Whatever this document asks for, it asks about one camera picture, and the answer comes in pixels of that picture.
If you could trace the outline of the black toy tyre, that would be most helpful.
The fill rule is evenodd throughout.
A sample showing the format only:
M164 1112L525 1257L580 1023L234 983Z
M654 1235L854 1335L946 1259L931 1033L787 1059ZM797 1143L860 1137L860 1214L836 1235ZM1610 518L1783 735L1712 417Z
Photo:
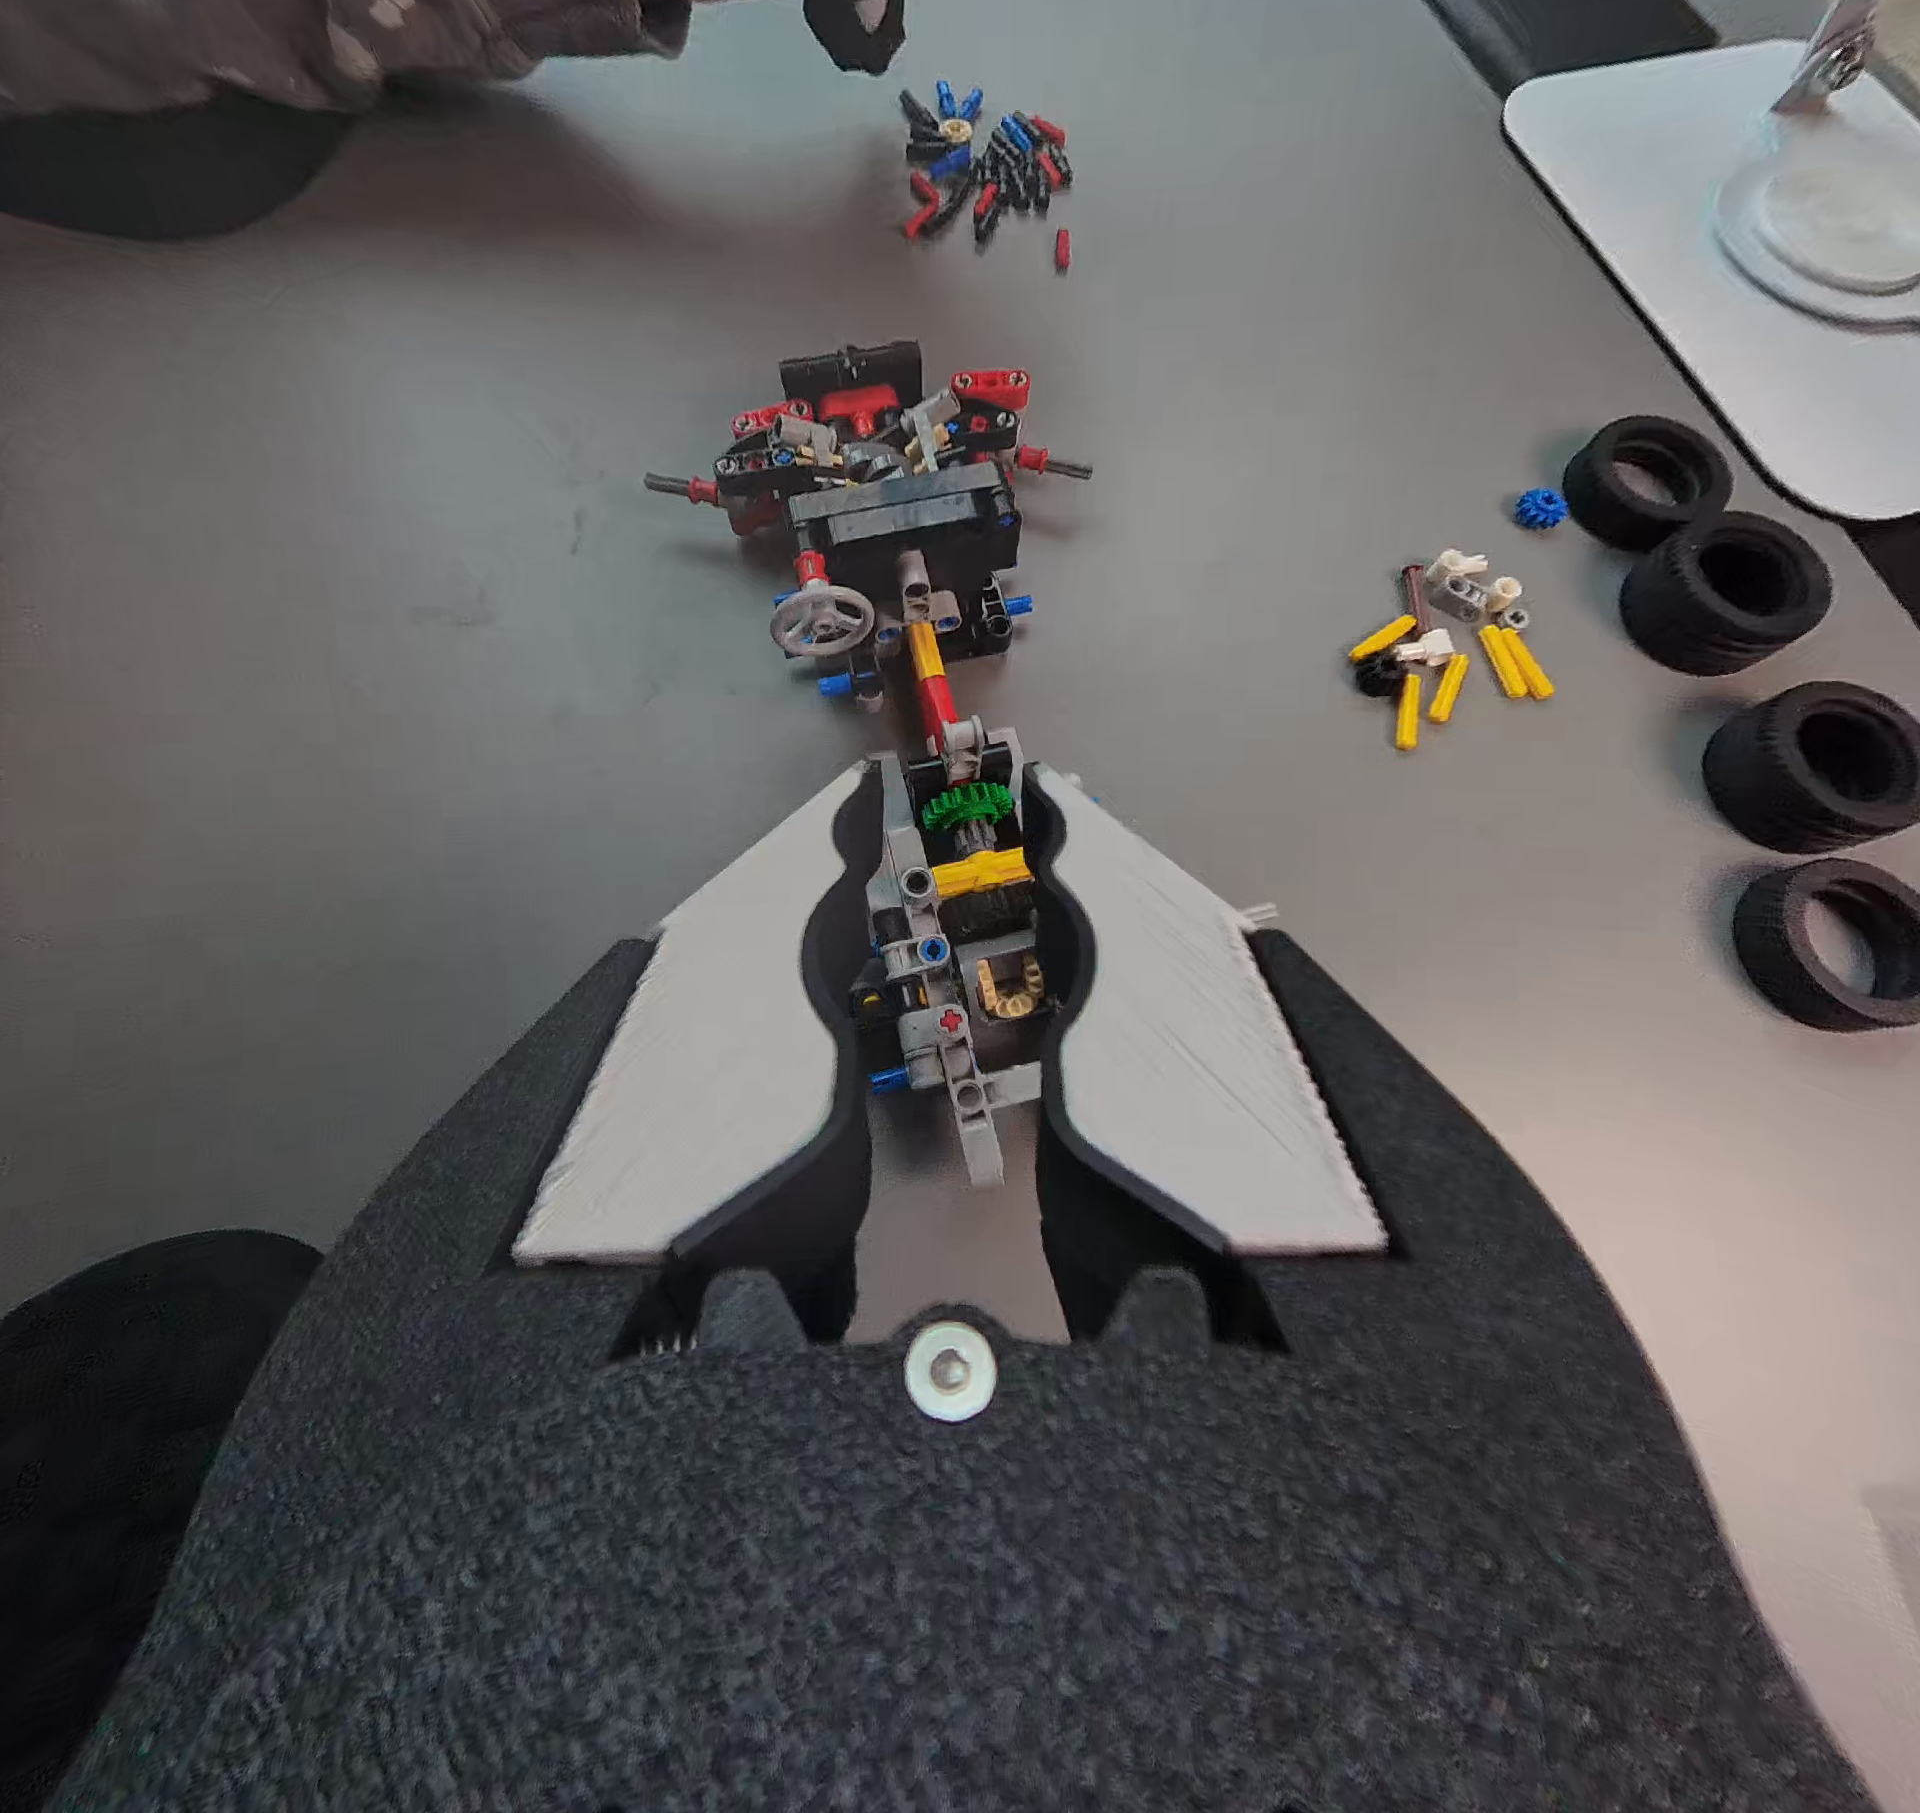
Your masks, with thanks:
M1619 582L1619 623L1648 657L1726 676L1785 652L1833 607L1833 573L1787 525L1721 511L1673 530Z
M1917 892L1853 859L1757 875L1735 904L1747 980L1789 1020L1835 1033L1917 1023Z
M1604 423L1570 460L1563 492L1595 539L1645 554L1673 533L1713 518L1733 497L1721 449L1695 425L1666 416Z
M1744 839L1830 854L1916 824L1917 723L1857 683L1797 683L1726 719L1701 777Z

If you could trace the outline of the pile of small connector pins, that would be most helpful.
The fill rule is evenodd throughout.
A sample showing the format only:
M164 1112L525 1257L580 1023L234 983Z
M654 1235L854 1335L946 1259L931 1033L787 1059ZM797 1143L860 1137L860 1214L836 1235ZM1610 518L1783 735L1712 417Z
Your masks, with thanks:
M1053 204L1077 177L1059 121L946 80L924 93L901 90L896 109L908 194L902 242L966 235L984 253L1022 223L1052 229Z

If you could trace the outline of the toy brick car chassis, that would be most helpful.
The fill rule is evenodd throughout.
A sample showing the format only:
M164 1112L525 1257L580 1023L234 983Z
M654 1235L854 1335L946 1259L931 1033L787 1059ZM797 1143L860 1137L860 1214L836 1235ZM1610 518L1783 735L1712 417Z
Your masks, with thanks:
M1090 467L1024 436L1030 375L924 375L896 341L785 359L781 399L740 411L710 474L645 472L654 495L718 510L740 539L779 536L795 584L773 644L819 691L901 706L901 752L877 755L872 956L848 987L877 1091L941 1094L974 1186L1006 1178L999 1117L1039 1096L1053 1008L1026 856L1024 749L962 706L953 666L994 660L1032 602L1014 589L1022 474Z

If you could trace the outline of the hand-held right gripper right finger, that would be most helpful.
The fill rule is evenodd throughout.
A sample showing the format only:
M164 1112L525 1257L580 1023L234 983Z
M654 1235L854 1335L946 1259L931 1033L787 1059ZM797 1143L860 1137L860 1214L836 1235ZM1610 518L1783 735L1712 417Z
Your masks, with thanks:
M1381 1253L1386 1225L1252 947L1254 926L1044 764L1044 879L1085 933L1049 1086L1063 1143L1207 1248Z

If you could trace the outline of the grey desk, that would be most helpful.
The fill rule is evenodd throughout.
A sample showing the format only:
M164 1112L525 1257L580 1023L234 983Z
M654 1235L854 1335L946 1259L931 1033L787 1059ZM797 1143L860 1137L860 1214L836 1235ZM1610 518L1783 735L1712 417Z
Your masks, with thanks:
M1641 655L1508 497L1610 417L1729 435L1424 0L908 0L890 86L791 0L679 61L366 121L244 234L5 227L5 1301L175 1231L327 1242L615 938L873 729L787 573L645 495L790 353L1024 366L1036 606L967 701L1282 932L1499 1137L1619 1301L1756 1601L1916 1809L1916 1033L1770 1008L1701 796L1740 697L1916 706L1916 630L1740 453L1835 606L1742 681ZM1046 234L906 245L901 90L1063 125ZM1074 261L1053 272L1053 234ZM1347 652L1442 549L1450 724Z

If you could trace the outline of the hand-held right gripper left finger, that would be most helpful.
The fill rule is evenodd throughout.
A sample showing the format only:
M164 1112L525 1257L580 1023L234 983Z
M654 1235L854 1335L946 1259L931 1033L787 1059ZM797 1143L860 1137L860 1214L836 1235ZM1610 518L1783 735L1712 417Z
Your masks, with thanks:
M866 784L866 764L842 770L661 920L517 1232L519 1265L690 1257L823 1133L842 1057L803 953Z

